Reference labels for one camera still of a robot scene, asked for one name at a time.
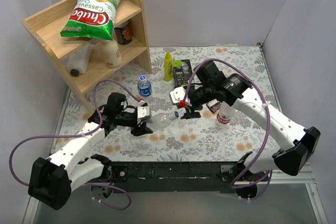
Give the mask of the clear plastic bottle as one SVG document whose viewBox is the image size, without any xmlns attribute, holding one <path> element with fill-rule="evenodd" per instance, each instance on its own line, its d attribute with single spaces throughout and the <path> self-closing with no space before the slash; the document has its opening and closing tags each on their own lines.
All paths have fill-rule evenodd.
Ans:
<svg viewBox="0 0 336 224">
<path fill-rule="evenodd" d="M 173 122 L 170 120 L 169 114 L 170 113 L 159 113 L 151 117 L 146 123 L 147 127 L 153 132 L 168 127 Z"/>
</svg>

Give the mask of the blue label water bottle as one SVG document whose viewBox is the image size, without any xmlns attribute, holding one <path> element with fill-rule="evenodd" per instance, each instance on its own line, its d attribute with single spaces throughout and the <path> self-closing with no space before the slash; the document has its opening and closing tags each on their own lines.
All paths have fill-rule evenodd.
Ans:
<svg viewBox="0 0 336 224">
<path fill-rule="evenodd" d="M 141 75 L 138 80 L 138 93 L 140 97 L 147 103 L 152 103 L 153 92 L 151 82 L 145 75 Z"/>
</svg>

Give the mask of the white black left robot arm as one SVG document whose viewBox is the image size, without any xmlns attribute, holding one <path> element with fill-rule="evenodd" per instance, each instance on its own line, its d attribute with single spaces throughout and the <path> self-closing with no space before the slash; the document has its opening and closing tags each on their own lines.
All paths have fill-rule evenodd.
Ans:
<svg viewBox="0 0 336 224">
<path fill-rule="evenodd" d="M 35 160 L 28 194 L 58 210 L 78 187 L 93 179 L 108 181 L 112 175 L 108 158 L 98 154 L 86 161 L 83 158 L 117 126 L 129 127 L 134 136 L 151 133 L 145 122 L 151 117 L 148 104 L 140 100 L 133 112 L 126 111 L 127 108 L 125 95 L 111 93 L 106 104 L 98 107 L 88 119 L 78 137 L 48 158 Z"/>
</svg>

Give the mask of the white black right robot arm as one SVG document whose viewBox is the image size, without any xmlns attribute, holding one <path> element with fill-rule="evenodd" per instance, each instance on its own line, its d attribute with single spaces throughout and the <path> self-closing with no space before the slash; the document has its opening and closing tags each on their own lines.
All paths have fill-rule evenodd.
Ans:
<svg viewBox="0 0 336 224">
<path fill-rule="evenodd" d="M 248 181 L 257 173 L 279 169 L 296 176 L 315 152 L 321 136 L 316 127 L 304 127 L 287 118 L 266 102 L 261 90 L 239 69 L 226 77 L 216 66 L 217 59 L 200 63 L 192 74 L 198 77 L 201 87 L 184 89 L 180 107 L 196 110 L 199 106 L 216 99 L 244 113 L 265 130 L 264 140 L 271 136 L 279 148 L 266 151 L 264 146 L 253 154 L 244 155 L 234 167 L 237 178 Z"/>
</svg>

